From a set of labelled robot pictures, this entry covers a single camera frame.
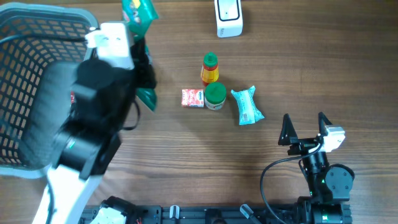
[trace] green lid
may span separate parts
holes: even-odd
[[[226,88],[222,83],[210,83],[205,90],[205,98],[209,103],[219,104],[226,98]]]
[[[203,63],[205,63],[205,65],[207,67],[214,67],[217,65],[217,55],[214,54],[213,52],[209,52],[205,55],[205,58],[203,59]]]

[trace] wooden table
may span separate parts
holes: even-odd
[[[159,81],[155,113],[142,107],[89,204],[111,195],[145,205],[262,205],[259,176],[287,157],[277,145],[289,113],[301,138],[317,134],[323,111],[346,130],[328,155],[356,173],[351,191],[355,223],[396,223],[398,218],[398,14],[392,1],[243,1],[239,37],[216,36],[214,4],[160,2],[160,19],[147,33]],[[100,22],[121,17],[120,4],[77,4]],[[227,90],[256,86],[254,101],[266,115],[239,126],[228,94],[220,111],[181,107],[181,89],[203,88],[207,52],[218,56]],[[135,111],[131,111],[134,122]],[[30,223],[42,180],[1,177],[0,223]],[[272,203],[308,195],[297,162],[266,176]]]

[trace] small bottle with green cap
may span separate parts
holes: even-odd
[[[203,59],[203,66],[200,72],[201,80],[204,86],[218,80],[218,59],[217,55],[213,52],[209,52]]]
[[[226,99],[226,88],[222,83],[210,83],[205,90],[205,105],[211,110],[219,110]]]

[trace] light blue packet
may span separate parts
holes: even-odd
[[[235,92],[231,90],[239,108],[239,125],[254,124],[265,117],[256,108],[253,95],[256,87],[252,86],[248,90]]]

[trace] gray plastic basket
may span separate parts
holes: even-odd
[[[83,9],[22,3],[0,6],[0,39],[31,33],[79,38],[90,27],[98,27],[98,22]],[[44,174],[53,134],[70,106],[70,92],[57,90],[69,75],[60,70],[90,55],[92,50],[79,42],[30,38],[0,45],[0,175],[38,178]],[[65,63],[52,67],[59,62]],[[50,102],[60,100],[54,96],[67,99],[55,105]]]

